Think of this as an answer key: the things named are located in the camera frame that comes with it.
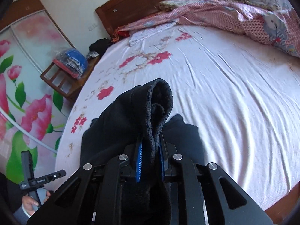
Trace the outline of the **person's left hand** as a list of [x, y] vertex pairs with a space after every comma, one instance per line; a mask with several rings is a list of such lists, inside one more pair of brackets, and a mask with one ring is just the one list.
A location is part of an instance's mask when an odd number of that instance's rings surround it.
[[[50, 198], [51, 193], [50, 191], [46, 190], [45, 199], [41, 202], [41, 204], [44, 204], [48, 198]], [[22, 207], [25, 213], [27, 213], [29, 216], [34, 214], [34, 208], [33, 206], [38, 206], [38, 202], [34, 200], [32, 197], [25, 195], [22, 197]]]

